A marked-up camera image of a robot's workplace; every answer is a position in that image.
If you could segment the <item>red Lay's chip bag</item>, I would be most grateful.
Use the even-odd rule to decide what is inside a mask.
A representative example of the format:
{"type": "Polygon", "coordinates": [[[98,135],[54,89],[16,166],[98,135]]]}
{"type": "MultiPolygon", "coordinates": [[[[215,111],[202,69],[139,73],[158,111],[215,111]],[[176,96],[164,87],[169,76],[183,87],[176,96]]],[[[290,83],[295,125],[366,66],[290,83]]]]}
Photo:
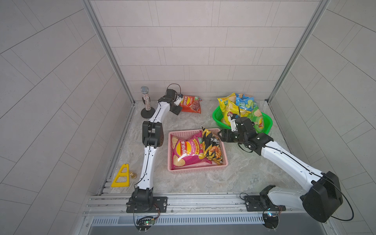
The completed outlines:
{"type": "Polygon", "coordinates": [[[200,102],[202,99],[197,96],[183,96],[182,101],[180,102],[180,107],[182,107],[183,112],[189,113],[201,113],[200,102]]]}

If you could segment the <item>green Lay's chip bag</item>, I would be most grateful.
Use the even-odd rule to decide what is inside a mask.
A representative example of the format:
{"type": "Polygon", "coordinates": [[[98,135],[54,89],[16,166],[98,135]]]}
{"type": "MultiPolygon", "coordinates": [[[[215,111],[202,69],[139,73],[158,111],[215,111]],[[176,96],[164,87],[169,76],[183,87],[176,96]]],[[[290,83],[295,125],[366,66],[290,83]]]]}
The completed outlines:
{"type": "Polygon", "coordinates": [[[247,117],[254,123],[254,128],[257,133],[264,130],[264,120],[259,107],[255,107],[247,117]]]}

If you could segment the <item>yellow lay's chip bag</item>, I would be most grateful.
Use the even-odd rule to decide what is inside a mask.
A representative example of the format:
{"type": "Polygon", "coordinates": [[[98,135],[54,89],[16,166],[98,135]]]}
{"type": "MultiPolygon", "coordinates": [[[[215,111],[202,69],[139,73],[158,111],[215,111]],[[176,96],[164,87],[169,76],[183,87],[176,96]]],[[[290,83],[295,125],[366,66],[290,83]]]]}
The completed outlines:
{"type": "Polygon", "coordinates": [[[219,107],[223,113],[226,112],[232,112],[237,111],[238,108],[236,106],[236,94],[232,93],[231,95],[224,97],[224,98],[218,98],[219,107]]]}
{"type": "Polygon", "coordinates": [[[236,118],[244,116],[243,111],[238,106],[237,106],[237,108],[238,108],[237,111],[234,110],[232,112],[222,113],[223,114],[223,122],[226,123],[228,126],[230,126],[230,122],[228,120],[228,117],[230,117],[231,119],[236,119],[236,118]]]}

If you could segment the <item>light blue Lay's chip bag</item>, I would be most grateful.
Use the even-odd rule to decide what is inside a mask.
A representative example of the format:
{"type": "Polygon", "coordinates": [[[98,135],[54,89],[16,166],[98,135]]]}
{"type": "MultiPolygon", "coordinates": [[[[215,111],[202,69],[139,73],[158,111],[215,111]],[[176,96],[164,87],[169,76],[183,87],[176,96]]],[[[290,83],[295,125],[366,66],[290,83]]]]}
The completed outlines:
{"type": "Polygon", "coordinates": [[[259,109],[253,96],[246,94],[236,94],[236,105],[241,109],[253,114],[257,117],[261,116],[262,113],[259,109]]]}

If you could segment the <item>green plastic basket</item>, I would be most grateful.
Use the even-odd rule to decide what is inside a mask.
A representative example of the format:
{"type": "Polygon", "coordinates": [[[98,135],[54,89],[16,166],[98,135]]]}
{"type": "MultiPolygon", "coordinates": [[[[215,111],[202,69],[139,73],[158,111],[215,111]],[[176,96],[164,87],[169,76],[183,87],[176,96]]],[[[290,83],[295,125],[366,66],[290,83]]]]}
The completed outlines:
{"type": "MultiPolygon", "coordinates": [[[[272,120],[272,118],[270,116],[268,116],[265,113],[262,113],[262,117],[263,117],[264,128],[261,130],[261,132],[265,133],[265,134],[269,134],[270,130],[271,130],[272,126],[273,126],[273,120],[272,120]]],[[[222,129],[231,129],[231,126],[229,126],[226,123],[222,122],[223,113],[222,113],[222,111],[221,111],[221,109],[220,109],[219,106],[214,110],[214,112],[212,114],[212,118],[216,122],[216,124],[217,124],[217,126],[219,128],[222,128],[222,129]]]]}

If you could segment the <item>black yellow chip bag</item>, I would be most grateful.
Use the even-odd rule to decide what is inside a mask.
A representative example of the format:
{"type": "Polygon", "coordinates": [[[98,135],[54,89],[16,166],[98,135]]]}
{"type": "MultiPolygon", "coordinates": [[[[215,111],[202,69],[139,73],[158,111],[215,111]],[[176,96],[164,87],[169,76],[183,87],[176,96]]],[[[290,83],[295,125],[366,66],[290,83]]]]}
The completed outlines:
{"type": "Polygon", "coordinates": [[[223,164],[223,153],[219,137],[204,127],[202,127],[200,148],[203,152],[204,160],[217,165],[223,164]]]}

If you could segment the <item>pink Lay's chip bag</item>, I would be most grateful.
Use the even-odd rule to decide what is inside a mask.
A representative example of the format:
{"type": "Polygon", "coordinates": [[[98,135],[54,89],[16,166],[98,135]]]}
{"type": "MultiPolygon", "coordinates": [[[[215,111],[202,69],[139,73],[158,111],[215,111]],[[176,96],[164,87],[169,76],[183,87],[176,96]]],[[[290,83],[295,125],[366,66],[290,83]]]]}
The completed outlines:
{"type": "Polygon", "coordinates": [[[201,136],[202,131],[199,131],[186,141],[176,136],[172,136],[172,169],[198,163],[211,164],[204,160],[203,152],[200,148],[201,136]]]}

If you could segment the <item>yellow Lay's chip bag front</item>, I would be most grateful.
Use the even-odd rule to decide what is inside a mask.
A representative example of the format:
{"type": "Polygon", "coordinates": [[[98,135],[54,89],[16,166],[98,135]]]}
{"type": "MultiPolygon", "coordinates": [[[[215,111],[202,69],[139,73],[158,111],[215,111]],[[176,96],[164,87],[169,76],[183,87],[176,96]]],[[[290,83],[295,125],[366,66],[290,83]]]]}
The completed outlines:
{"type": "Polygon", "coordinates": [[[232,112],[237,111],[238,108],[236,106],[236,94],[232,93],[231,95],[224,97],[224,98],[218,98],[219,107],[223,113],[226,112],[232,112]]]}

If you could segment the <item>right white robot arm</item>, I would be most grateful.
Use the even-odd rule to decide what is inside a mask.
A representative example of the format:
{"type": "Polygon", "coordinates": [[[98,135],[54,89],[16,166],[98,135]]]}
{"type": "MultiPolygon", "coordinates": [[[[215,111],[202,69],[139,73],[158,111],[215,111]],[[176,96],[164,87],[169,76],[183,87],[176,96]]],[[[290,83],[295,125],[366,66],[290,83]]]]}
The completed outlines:
{"type": "Polygon", "coordinates": [[[305,210],[322,223],[343,204],[345,197],[336,174],[331,171],[324,173],[298,159],[269,135],[257,133],[255,124],[246,117],[232,119],[230,123],[231,129],[222,129],[218,133],[223,142],[237,143],[242,150],[270,160],[303,188],[294,191],[270,185],[260,192],[262,199],[275,206],[305,210]]]}

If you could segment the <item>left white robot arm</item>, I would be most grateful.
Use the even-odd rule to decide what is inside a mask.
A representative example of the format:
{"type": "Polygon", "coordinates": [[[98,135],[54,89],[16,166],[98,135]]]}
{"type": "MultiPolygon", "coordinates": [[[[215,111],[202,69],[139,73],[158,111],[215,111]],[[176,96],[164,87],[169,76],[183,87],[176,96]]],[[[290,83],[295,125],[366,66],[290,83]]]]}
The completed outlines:
{"type": "Polygon", "coordinates": [[[131,199],[137,206],[146,208],[153,204],[153,173],[156,152],[164,141],[163,119],[168,112],[180,114],[179,106],[183,95],[165,95],[158,100],[157,109],[148,121],[142,125],[142,142],[144,145],[144,161],[140,179],[134,185],[131,199]]]}

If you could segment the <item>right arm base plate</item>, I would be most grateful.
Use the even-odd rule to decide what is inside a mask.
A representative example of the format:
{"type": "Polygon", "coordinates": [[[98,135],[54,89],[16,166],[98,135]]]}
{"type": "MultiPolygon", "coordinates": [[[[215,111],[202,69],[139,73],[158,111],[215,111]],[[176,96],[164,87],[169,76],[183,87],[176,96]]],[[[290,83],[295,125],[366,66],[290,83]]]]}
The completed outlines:
{"type": "Polygon", "coordinates": [[[272,203],[271,199],[268,197],[268,193],[271,189],[276,187],[275,185],[269,185],[265,187],[258,195],[248,195],[244,193],[240,194],[240,199],[245,202],[246,209],[248,212],[263,212],[263,211],[274,211],[283,212],[286,211],[286,206],[275,205],[272,203]]]}

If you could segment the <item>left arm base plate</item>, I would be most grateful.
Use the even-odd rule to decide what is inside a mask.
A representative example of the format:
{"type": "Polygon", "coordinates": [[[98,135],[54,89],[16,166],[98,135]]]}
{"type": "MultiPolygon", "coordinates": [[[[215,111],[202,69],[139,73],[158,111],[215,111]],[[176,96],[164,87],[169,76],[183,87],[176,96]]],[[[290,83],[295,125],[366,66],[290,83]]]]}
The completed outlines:
{"type": "Polygon", "coordinates": [[[156,213],[166,212],[168,197],[153,196],[153,190],[137,187],[127,204],[127,213],[156,213]]]}

